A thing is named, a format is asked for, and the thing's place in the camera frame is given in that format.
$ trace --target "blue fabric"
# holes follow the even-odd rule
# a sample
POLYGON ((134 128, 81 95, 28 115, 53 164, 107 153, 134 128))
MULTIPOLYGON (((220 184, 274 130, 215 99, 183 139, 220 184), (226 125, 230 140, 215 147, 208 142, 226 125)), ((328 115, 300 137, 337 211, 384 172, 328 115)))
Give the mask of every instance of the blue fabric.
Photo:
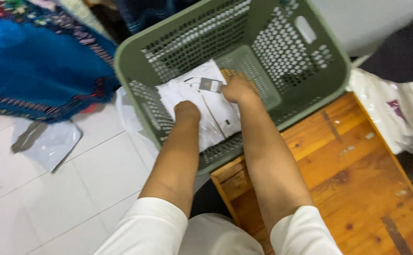
POLYGON ((33 2, 0 1, 0 114, 54 123, 108 102, 114 43, 50 0, 33 2))
POLYGON ((164 20, 199 0, 116 0, 115 4, 132 34, 164 20))

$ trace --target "clothing tag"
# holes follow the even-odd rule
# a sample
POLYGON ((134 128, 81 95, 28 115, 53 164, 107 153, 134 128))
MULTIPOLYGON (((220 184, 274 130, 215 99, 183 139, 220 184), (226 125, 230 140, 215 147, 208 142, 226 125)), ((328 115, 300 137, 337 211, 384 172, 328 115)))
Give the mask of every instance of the clothing tag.
POLYGON ((209 78, 201 78, 199 89, 221 93, 221 86, 222 86, 221 81, 213 80, 209 78))

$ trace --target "green laundry basket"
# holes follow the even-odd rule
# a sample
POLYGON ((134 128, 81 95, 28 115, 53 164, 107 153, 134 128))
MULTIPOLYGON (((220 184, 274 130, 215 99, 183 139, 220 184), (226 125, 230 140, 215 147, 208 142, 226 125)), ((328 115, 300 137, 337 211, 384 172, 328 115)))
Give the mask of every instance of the green laundry basket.
MULTIPOLYGON (((280 131, 338 97, 350 72, 308 0, 200 1, 128 38, 115 55, 120 82, 158 148, 174 121, 155 86, 210 59, 254 82, 280 131)), ((198 175, 241 153, 237 133, 200 153, 198 175)))

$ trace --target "forearm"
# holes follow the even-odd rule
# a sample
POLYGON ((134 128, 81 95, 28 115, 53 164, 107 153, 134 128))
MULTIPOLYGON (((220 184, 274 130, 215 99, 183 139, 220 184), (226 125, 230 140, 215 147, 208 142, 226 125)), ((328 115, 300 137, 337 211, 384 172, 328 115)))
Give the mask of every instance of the forearm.
POLYGON ((193 120, 175 123, 139 198, 164 199, 189 217, 199 164, 198 130, 199 123, 193 120))
POLYGON ((296 161, 262 101, 239 103, 244 154, 268 231, 303 205, 314 205, 296 161))

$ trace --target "wooden surface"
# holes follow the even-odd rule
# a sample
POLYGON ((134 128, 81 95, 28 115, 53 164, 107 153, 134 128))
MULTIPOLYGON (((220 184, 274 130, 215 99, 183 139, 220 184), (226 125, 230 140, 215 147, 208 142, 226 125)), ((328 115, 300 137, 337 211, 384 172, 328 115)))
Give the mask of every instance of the wooden surface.
MULTIPOLYGON (((413 186, 351 93, 282 136, 344 254, 413 254, 413 186)), ((211 177, 238 226, 274 254, 244 156, 211 177)))

